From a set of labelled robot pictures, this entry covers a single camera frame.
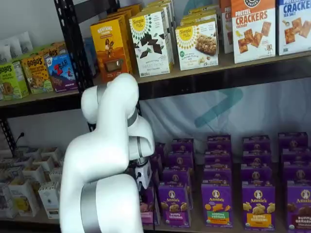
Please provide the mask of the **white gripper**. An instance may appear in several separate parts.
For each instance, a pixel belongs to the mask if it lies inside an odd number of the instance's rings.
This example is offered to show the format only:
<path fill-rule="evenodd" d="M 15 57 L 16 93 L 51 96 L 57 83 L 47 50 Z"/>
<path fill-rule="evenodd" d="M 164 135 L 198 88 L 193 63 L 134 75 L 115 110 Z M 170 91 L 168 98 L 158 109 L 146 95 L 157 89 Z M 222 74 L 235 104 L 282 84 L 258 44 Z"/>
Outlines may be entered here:
<path fill-rule="evenodd" d="M 152 177 L 152 169 L 149 159 L 137 159 L 135 176 L 138 190 L 142 191 L 143 189 L 147 189 Z"/>

